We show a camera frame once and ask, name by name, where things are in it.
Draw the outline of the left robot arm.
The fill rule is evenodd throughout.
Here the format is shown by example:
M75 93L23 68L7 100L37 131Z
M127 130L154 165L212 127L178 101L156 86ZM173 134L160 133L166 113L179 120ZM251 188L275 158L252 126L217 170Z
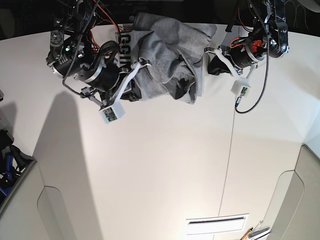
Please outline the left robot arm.
M279 58L289 50L288 25L283 0L250 0L249 10L253 27L249 30L237 12L239 23L248 31L247 36L238 36L228 46L221 45L222 55L240 75L266 57Z

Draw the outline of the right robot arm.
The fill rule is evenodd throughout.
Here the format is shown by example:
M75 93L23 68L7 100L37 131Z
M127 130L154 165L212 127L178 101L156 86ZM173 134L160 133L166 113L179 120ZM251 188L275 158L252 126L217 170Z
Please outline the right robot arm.
M92 29L101 22L111 23L117 41L98 45ZM124 47L124 32L107 7L98 0L59 0L53 15L46 64L62 79L62 85L82 99L101 108L120 97L138 101L142 94L137 84L125 77L132 67L118 67L117 54Z

